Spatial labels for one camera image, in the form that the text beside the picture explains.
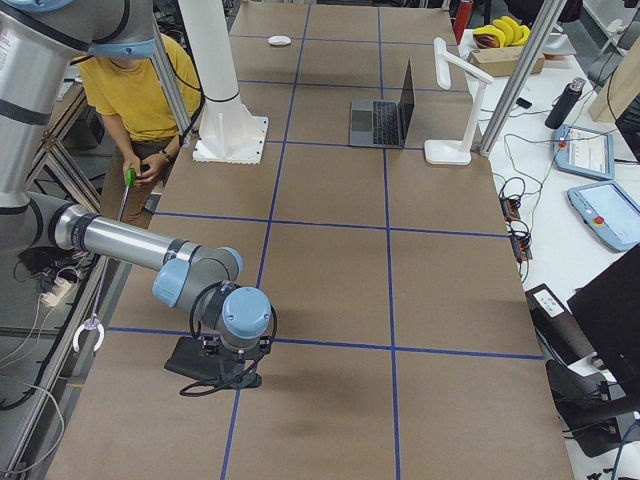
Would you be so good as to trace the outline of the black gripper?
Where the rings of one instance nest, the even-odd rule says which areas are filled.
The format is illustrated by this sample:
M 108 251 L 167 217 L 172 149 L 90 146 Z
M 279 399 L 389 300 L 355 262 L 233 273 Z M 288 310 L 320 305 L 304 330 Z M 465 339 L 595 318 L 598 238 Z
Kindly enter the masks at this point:
M 262 336 L 253 347 L 240 350 L 230 350 L 223 345 L 220 339 L 205 339 L 202 341 L 202 349 L 205 354 L 216 356 L 219 359 L 220 381 L 199 381 L 201 386 L 211 386 L 215 390 L 257 388 L 262 383 L 261 376 L 257 373 L 257 365 L 271 352 L 272 338 Z

